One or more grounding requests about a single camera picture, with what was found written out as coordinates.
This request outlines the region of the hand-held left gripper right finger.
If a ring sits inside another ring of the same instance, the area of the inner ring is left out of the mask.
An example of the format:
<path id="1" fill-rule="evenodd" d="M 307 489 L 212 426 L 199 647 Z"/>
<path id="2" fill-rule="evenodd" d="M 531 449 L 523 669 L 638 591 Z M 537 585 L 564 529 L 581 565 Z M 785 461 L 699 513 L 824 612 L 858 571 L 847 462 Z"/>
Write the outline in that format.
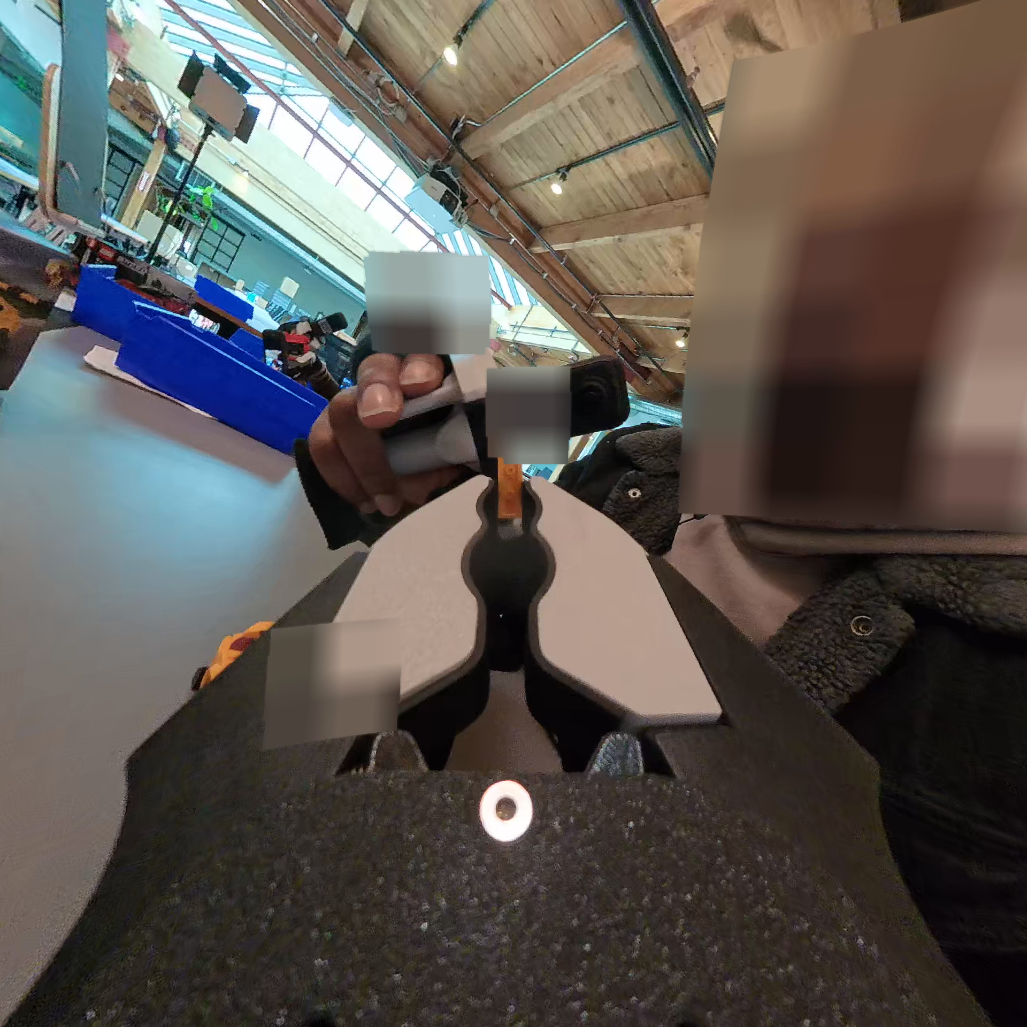
<path id="1" fill-rule="evenodd" d="M 526 483 L 546 559 L 526 621 L 525 695 L 562 764 L 605 735 L 709 726 L 723 716 L 648 553 L 545 480 Z"/>

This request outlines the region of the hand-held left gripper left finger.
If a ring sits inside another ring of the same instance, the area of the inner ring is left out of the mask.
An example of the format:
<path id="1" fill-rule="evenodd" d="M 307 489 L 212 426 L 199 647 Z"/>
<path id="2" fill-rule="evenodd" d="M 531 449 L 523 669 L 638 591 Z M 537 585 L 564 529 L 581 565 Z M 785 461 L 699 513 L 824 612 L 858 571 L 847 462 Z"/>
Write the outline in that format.
<path id="1" fill-rule="evenodd" d="M 491 485 L 471 478 L 390 528 L 336 615 L 336 725 L 405 731 L 430 769 L 446 767 L 488 702 L 487 614 L 469 558 Z"/>

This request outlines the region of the small orange lego plate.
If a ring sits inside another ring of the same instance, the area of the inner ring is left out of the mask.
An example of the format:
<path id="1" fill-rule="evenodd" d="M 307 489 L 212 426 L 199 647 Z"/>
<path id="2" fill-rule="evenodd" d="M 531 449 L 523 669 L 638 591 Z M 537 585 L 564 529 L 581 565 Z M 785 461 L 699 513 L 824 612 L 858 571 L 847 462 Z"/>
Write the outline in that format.
<path id="1" fill-rule="evenodd" d="M 496 522 L 501 541 L 512 542 L 524 532 L 523 473 L 520 464 L 497 460 Z"/>

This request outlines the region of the orange and black lego car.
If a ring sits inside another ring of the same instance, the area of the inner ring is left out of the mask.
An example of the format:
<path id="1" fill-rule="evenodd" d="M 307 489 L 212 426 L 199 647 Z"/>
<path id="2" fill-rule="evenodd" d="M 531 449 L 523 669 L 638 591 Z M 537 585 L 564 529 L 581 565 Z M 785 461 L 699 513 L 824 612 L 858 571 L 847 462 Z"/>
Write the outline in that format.
<path id="1" fill-rule="evenodd" d="M 219 644 L 211 663 L 198 668 L 194 673 L 191 680 L 191 691 L 200 691 L 210 687 L 212 681 L 237 661 L 252 643 L 259 640 L 272 627 L 274 627 L 274 622 L 259 622 L 240 633 L 226 635 Z"/>

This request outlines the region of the person's right hand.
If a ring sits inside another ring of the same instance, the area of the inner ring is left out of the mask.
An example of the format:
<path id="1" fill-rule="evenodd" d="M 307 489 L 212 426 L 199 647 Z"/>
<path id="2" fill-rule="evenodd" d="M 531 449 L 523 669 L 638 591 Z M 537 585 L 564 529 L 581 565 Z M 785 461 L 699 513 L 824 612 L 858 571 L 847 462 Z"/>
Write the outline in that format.
<path id="1" fill-rule="evenodd" d="M 368 354 L 353 387 L 331 400 L 318 417 L 308 438 L 313 465 L 362 514 L 395 517 L 469 476 L 462 466 L 396 476 L 381 438 L 401 419 L 405 403 L 435 392 L 447 372 L 435 354 Z"/>

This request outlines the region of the person's dark sherpa jacket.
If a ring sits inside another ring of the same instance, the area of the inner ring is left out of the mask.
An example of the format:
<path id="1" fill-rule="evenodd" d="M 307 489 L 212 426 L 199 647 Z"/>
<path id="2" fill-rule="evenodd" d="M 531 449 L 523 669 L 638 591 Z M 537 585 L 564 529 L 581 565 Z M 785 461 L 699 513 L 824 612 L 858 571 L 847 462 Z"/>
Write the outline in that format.
<path id="1" fill-rule="evenodd" d="M 1024 534 L 687 515 L 680 444 L 679 428 L 615 430 L 556 485 L 653 556 L 664 558 L 683 520 L 720 516 L 753 550 L 837 558 L 836 573 L 758 648 L 822 709 L 840 711 L 892 663 L 913 634 L 913 606 L 1025 638 Z"/>

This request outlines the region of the white ceiling device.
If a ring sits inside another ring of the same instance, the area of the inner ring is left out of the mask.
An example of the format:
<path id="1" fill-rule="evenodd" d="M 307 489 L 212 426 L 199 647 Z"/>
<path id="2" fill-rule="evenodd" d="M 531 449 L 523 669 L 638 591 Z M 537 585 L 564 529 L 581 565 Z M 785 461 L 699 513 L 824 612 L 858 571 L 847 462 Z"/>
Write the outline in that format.
<path id="1" fill-rule="evenodd" d="M 414 182 L 404 203 L 435 234 L 449 235 L 464 227 L 470 197 L 454 173 L 432 166 Z"/>

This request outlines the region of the blue plastic bin with paper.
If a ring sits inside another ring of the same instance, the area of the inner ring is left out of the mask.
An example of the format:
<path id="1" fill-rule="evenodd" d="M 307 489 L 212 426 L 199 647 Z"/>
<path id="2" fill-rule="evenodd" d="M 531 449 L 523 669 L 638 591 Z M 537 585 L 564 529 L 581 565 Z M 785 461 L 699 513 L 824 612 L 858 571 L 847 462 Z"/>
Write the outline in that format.
<path id="1" fill-rule="evenodd" d="M 191 404 L 234 430 L 290 454 L 327 407 L 322 396 L 189 318 L 135 306 L 117 365 L 144 383 Z"/>

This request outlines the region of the person's dark denim jacket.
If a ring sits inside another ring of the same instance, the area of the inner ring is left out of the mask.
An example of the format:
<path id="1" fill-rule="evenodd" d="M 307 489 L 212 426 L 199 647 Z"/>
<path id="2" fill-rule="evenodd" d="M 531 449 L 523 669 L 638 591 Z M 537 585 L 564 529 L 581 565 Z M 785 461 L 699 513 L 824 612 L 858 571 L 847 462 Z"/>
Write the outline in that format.
<path id="1" fill-rule="evenodd" d="M 893 860 L 994 1025 L 1026 1024 L 1026 643 L 925 606 L 836 713 L 878 763 Z"/>

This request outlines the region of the large blue plastic bin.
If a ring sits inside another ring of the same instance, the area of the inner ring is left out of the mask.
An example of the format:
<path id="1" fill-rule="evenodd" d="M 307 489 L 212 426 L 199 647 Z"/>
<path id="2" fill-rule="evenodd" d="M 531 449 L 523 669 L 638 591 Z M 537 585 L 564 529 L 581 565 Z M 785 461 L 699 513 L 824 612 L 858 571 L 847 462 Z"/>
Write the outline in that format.
<path id="1" fill-rule="evenodd" d="M 71 319 L 120 345 L 134 327 L 135 306 L 140 304 L 148 316 L 158 306 L 117 280 L 116 270 L 114 265 L 80 266 Z"/>

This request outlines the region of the black studio light panel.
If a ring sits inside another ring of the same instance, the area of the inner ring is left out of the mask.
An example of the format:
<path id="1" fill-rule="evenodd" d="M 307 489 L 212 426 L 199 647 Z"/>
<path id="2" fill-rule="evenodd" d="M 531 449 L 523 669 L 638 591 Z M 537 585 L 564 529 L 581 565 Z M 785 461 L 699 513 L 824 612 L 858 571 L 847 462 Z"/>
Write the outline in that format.
<path id="1" fill-rule="evenodd" d="M 226 142 L 248 144 L 250 136 L 259 119 L 259 109 L 248 103 L 250 81 L 233 70 L 221 56 L 205 62 L 197 52 L 188 58 L 178 82 L 178 90 L 188 100 L 189 111 L 199 119 L 201 132 L 186 170 L 163 212 L 159 229 L 147 253 L 147 262 L 153 263 L 158 257 L 168 226 L 176 219 L 199 218 L 192 210 L 200 204 L 204 211 L 203 224 L 210 223 L 212 207 L 203 206 L 202 200 L 189 199 L 183 203 L 190 187 L 190 179 L 197 166 L 206 143 L 212 135 Z"/>

